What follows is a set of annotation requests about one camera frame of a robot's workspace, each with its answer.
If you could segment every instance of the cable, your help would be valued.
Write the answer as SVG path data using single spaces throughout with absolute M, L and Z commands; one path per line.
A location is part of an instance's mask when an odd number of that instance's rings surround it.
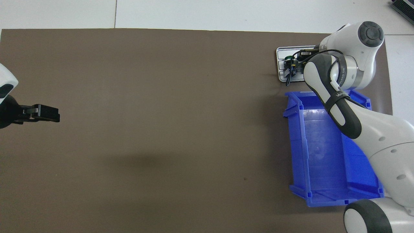
M 296 54 L 298 54 L 298 53 L 300 53 L 301 51 L 299 50 L 299 51 L 297 51 L 297 52 L 295 52 L 293 55 L 292 55 L 292 57 L 290 58 L 290 69 L 289 69 L 289 76 L 286 78 L 286 86 L 289 86 L 289 84 L 290 84 L 290 79 L 291 79 L 291 77 L 292 77 L 292 73 L 293 73 L 293 67 L 295 66 L 294 64 L 293 64 L 293 60 L 295 59 L 295 55 Z
M 304 64 L 304 63 L 306 63 L 306 62 L 308 62 L 308 60 L 310 60 L 312 57 L 314 57 L 316 54 L 320 54 L 320 53 L 326 53 L 326 52 L 337 52 L 337 53 L 340 53 L 340 54 L 344 54 L 343 52 L 341 52 L 341 51 L 339 51 L 339 50 L 336 50 L 336 49 L 327 49 L 327 50 L 324 50 L 324 51 L 319 51 L 319 52 L 317 52 L 317 53 L 315 53 L 315 54 L 312 54 L 312 55 L 310 55 L 309 57 L 307 57 L 306 59 L 304 59 L 303 61 L 301 61 L 301 62 L 298 62 L 298 64 L 297 64 L 297 66 L 299 66 L 299 65 L 301 65 L 301 64 Z M 293 58 L 294 58 L 294 56 L 296 55 L 296 54 L 298 54 L 300 51 L 298 51 L 298 52 L 296 52 L 296 53 L 294 53 L 293 55 L 292 55 L 292 57 L 291 57 L 291 69 L 290 69 L 290 71 L 289 71 L 289 75 L 288 75 L 288 77 L 287 77 L 287 79 L 286 79 L 286 86 L 289 86 L 289 84 L 290 84 L 290 79 L 291 79 L 291 77 L 292 77 L 292 73 L 293 73 L 293 68 L 292 68 L 292 63 L 293 63 Z
M 340 63 L 338 62 L 338 58 L 337 58 L 337 56 L 334 56 L 335 58 L 336 58 L 336 60 L 332 63 L 332 65 L 329 67 L 329 69 L 328 69 L 328 74 L 330 74 L 331 73 L 331 70 L 332 70 L 332 68 L 334 67 L 334 65 L 336 65 L 337 63 L 338 63 L 338 70 L 341 70 L 341 67 L 340 67 Z

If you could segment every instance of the blue plastic bin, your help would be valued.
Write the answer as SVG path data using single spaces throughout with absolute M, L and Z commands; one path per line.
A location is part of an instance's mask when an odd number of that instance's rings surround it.
M 349 96 L 371 110 L 371 101 L 356 91 Z M 290 190 L 310 207 L 346 205 L 384 197 L 367 157 L 343 135 L 313 92 L 287 92 L 294 184 Z

